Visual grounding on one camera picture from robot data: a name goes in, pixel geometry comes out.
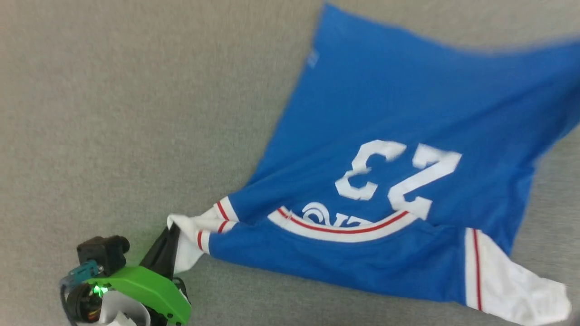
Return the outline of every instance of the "number 23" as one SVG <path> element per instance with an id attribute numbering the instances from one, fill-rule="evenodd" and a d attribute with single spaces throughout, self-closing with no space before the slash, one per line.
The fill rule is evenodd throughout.
<path id="1" fill-rule="evenodd" d="M 346 171 L 345 175 L 335 182 L 338 193 L 353 200 L 370 200 L 377 189 L 377 184 L 367 182 L 365 186 L 356 188 L 350 185 L 349 178 L 355 175 L 368 173 L 371 168 L 367 167 L 367 161 L 371 155 L 378 154 L 384 156 L 387 162 L 396 160 L 407 146 L 397 142 L 384 140 L 373 140 L 361 145 L 358 154 L 352 162 L 352 170 Z M 431 183 L 439 178 L 453 173 L 461 154 L 453 151 L 442 151 L 437 148 L 419 144 L 413 156 L 413 166 L 422 171 L 395 184 L 387 198 L 395 210 L 405 210 L 415 214 L 417 217 L 426 219 L 433 201 L 420 196 L 412 201 L 405 200 L 405 194 Z"/>

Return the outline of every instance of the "jersey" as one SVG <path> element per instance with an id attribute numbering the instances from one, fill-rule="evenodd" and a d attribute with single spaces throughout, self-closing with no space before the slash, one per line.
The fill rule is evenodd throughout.
<path id="1" fill-rule="evenodd" d="M 330 147 L 344 148 L 344 156 L 316 164 L 338 179 L 355 170 L 351 161 L 364 143 L 397 142 L 406 149 L 396 161 L 379 166 L 385 159 L 371 157 L 372 172 L 357 172 L 362 184 L 378 185 L 360 202 L 380 200 L 394 212 L 402 195 L 423 203 L 415 213 L 428 213 L 431 224 L 483 230 L 510 254 L 537 160 L 579 120 L 580 42 L 467 52 L 325 5 L 312 53 L 248 185 Z M 440 178 L 431 173 L 444 162 L 414 161 L 426 148 L 461 158 Z M 372 181 L 378 168 L 380 180 Z M 253 223 L 254 216 L 241 219 Z"/>
<path id="2" fill-rule="evenodd" d="M 242 189 L 182 231 L 175 272 L 228 262 L 524 325 L 563 284 L 508 258 L 537 159 L 580 120 L 580 42 L 462 52 L 325 5 L 300 81 Z"/>

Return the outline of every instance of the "gray carpet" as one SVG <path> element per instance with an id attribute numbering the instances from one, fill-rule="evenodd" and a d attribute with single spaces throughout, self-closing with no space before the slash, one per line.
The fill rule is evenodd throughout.
<path id="1" fill-rule="evenodd" d="M 580 34 L 578 0 L 342 0 L 461 46 Z M 138 262 L 170 212 L 244 184 L 309 51 L 320 1 L 0 0 L 0 325 L 63 325 L 75 246 L 122 234 Z M 580 310 L 580 130 L 543 160 L 513 259 Z M 190 325 L 507 325 L 209 257 Z M 571 321 L 562 323 L 570 325 Z"/>

